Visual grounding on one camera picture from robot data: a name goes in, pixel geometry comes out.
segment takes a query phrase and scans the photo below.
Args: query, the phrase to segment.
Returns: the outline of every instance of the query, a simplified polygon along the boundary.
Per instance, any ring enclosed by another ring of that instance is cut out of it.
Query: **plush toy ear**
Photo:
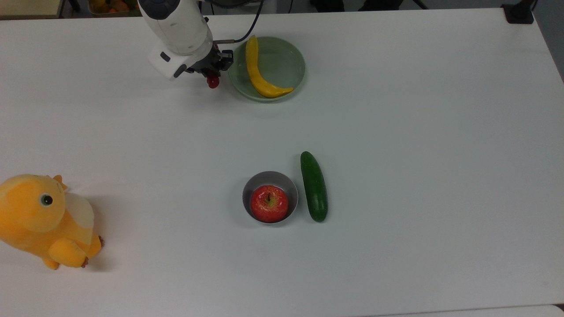
[[[63,190],[67,190],[67,185],[63,184],[63,177],[61,175],[57,175],[55,177],[53,177],[54,180],[56,180],[57,182],[59,182],[59,184],[61,184],[61,186],[63,187]]]

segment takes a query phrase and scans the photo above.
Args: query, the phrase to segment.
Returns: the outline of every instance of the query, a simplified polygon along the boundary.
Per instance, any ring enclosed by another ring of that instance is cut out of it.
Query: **cable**
[[[261,4],[258,6],[258,10],[257,10],[257,15],[254,17],[254,21],[252,23],[252,25],[250,26],[249,31],[247,32],[247,34],[245,34],[245,36],[241,37],[240,39],[220,39],[219,41],[213,41],[214,44],[233,44],[233,43],[239,43],[244,41],[249,34],[253,31],[254,29],[254,25],[257,23],[258,20],[258,16],[261,14],[261,10],[262,10],[262,5],[265,3],[265,0],[261,0]]]
[[[261,4],[258,5],[257,15],[254,17],[254,21],[253,21],[253,23],[251,24],[250,29],[249,29],[249,31],[247,32],[247,34],[245,34],[245,36],[241,37],[240,39],[236,39],[234,43],[239,43],[239,42],[244,41],[244,40],[247,38],[247,36],[249,36],[249,34],[253,31],[254,25],[257,23],[258,16],[261,14],[262,5],[263,5],[264,3],[265,3],[265,0],[261,0]]]
[[[420,0],[413,0],[413,2],[415,2],[416,5],[419,6],[419,8],[423,9],[423,10],[428,10],[429,8],[427,8],[427,6],[421,2]]]

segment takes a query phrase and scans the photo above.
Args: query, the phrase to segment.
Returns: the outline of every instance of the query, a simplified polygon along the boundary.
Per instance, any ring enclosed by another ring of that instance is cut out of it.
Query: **table leg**
[[[78,3],[78,0],[68,0],[68,1],[73,10],[80,11],[80,4]]]

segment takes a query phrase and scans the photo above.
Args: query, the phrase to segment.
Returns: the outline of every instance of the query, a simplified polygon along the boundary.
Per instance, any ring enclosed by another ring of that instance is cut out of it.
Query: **plush toy foot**
[[[45,263],[45,265],[52,270],[56,270],[57,268],[59,268],[59,263],[55,261],[43,259],[43,263]]]
[[[86,252],[86,256],[93,258],[104,246],[104,239],[98,235],[92,235],[92,242],[90,243],[90,249]]]

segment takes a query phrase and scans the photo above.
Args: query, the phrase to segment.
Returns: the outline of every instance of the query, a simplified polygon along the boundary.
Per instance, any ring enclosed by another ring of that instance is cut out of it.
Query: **plush toy eye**
[[[52,203],[53,203],[53,197],[49,196],[49,194],[44,193],[43,195],[41,195],[41,197],[39,198],[39,202],[45,206],[45,207],[49,207]]]

